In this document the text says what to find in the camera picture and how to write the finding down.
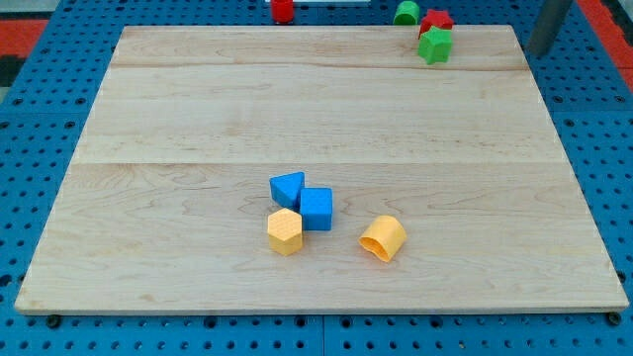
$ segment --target hollow yellow cylinder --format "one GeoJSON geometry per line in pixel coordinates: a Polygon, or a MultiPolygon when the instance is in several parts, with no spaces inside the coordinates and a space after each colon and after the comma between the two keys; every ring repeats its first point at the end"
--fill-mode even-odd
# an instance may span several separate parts
{"type": "Polygon", "coordinates": [[[396,218],[379,216],[367,227],[358,242],[376,257],[389,262],[405,240],[407,240],[407,232],[396,218]]]}

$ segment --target green block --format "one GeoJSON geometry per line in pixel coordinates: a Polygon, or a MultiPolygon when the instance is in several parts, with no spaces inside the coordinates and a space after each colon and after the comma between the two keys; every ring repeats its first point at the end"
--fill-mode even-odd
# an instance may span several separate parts
{"type": "Polygon", "coordinates": [[[417,25],[419,22],[419,6],[412,1],[403,1],[396,9],[394,25],[417,25]]]}
{"type": "Polygon", "coordinates": [[[452,47],[451,31],[431,26],[431,29],[419,38],[417,54],[426,59],[426,64],[447,62],[452,47]]]}

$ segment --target yellow hexagonal prism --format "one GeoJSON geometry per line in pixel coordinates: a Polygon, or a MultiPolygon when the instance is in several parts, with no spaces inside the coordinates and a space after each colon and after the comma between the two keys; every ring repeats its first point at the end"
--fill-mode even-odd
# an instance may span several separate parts
{"type": "Polygon", "coordinates": [[[304,246],[301,215],[282,209],[268,216],[270,248],[288,256],[304,246]]]}

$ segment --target yellow block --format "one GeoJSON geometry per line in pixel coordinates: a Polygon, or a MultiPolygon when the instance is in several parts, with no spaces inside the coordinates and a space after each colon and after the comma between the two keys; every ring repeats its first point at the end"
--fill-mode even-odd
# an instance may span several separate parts
{"type": "Polygon", "coordinates": [[[385,262],[391,261],[407,239],[400,222],[390,216],[379,216],[367,227],[358,242],[385,262]]]}
{"type": "Polygon", "coordinates": [[[288,256],[303,246],[303,224],[299,214],[282,209],[268,216],[268,241],[270,248],[288,256]]]}

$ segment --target wooden cutting board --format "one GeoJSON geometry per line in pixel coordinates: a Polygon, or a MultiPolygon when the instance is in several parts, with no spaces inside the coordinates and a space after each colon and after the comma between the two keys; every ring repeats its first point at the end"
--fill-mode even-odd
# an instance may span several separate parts
{"type": "Polygon", "coordinates": [[[602,312],[628,306],[512,28],[126,28],[16,308],[28,314],[602,312]],[[334,192],[268,247],[268,178],[334,192]],[[392,263],[357,239],[377,215],[392,263]]]}

